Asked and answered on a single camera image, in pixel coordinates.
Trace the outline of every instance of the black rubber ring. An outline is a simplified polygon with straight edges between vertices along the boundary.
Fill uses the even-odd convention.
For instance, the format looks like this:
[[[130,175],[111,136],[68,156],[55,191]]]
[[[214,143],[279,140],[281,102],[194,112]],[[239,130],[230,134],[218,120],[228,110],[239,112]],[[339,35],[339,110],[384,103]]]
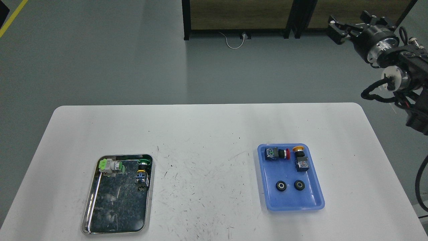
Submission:
[[[294,187],[297,190],[301,191],[301,190],[305,189],[305,183],[302,180],[297,180],[294,182]]]
[[[283,182],[283,181],[278,181],[276,183],[276,189],[278,189],[278,191],[283,192],[287,189],[287,184],[285,184],[285,182]]]

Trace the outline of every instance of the black metal frame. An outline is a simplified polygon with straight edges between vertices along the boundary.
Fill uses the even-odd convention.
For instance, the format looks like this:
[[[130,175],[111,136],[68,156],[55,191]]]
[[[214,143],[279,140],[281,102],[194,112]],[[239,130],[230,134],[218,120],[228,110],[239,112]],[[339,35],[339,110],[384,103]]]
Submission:
[[[181,0],[181,7],[183,8],[184,39],[189,40],[190,32],[192,30],[192,23],[190,20],[190,0]]]
[[[294,33],[294,38],[299,39],[302,32],[308,27],[309,22],[312,18],[312,14],[315,10],[315,6],[318,0],[294,0],[292,14],[293,19],[290,21],[291,29]]]
[[[10,9],[3,3],[3,1],[0,1],[0,28],[3,26],[9,12]]]

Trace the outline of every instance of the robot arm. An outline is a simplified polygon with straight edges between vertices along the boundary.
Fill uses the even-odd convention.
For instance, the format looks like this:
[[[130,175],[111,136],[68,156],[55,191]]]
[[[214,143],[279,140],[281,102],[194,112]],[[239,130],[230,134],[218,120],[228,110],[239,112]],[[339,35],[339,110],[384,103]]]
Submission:
[[[360,19],[363,23],[349,24],[330,16],[327,35],[338,45],[351,41],[366,63],[373,68],[384,68],[382,79],[365,89],[361,97],[393,102],[407,112],[406,126],[428,135],[428,52],[416,38],[408,39],[402,27],[399,35],[404,45],[399,46],[400,39],[394,34],[397,27],[386,17],[363,11]],[[381,85],[394,97],[370,94]],[[420,95],[414,92],[417,89],[422,89]]]

